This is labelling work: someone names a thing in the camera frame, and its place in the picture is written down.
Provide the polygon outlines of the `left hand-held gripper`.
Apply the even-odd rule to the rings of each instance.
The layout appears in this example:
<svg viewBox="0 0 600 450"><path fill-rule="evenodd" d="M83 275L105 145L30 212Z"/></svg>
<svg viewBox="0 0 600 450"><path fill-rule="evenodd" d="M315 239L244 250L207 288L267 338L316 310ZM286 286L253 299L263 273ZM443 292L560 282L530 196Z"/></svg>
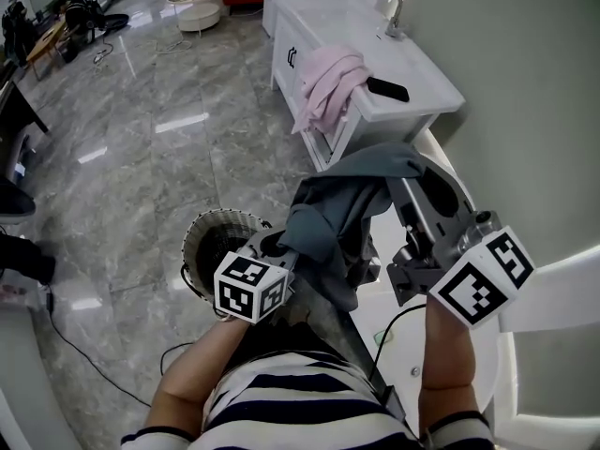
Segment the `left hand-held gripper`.
<svg viewBox="0 0 600 450"><path fill-rule="evenodd" d="M226 254L214 274L216 310L256 324L286 303L298 253L278 245L282 234L282 230L257 232Z"/></svg>

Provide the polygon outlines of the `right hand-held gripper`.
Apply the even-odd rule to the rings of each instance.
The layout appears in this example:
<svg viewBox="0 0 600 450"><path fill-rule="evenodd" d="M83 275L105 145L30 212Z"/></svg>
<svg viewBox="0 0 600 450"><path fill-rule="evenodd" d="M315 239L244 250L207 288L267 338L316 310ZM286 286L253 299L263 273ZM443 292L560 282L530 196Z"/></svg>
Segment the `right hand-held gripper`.
<svg viewBox="0 0 600 450"><path fill-rule="evenodd" d="M420 177L385 181L410 235L387 266L400 305L430 295L475 329L518 298L535 272L533 260L495 212L473 213L450 172L431 164Z"/></svg>

